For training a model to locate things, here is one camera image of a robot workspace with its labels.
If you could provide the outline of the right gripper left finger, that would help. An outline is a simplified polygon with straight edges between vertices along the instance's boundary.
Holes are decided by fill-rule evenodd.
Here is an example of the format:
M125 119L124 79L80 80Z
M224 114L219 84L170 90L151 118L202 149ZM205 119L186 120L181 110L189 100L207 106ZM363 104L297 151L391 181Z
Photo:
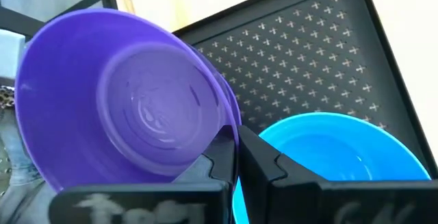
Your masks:
M174 183L222 181L235 183L236 145L233 127L224 125L202 154Z

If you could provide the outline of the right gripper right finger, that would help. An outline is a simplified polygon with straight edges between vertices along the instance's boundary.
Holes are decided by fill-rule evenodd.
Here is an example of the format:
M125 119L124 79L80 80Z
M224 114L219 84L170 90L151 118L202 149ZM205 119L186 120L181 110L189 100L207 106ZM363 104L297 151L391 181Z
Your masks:
M239 176L250 223L317 223L324 178L239 127Z

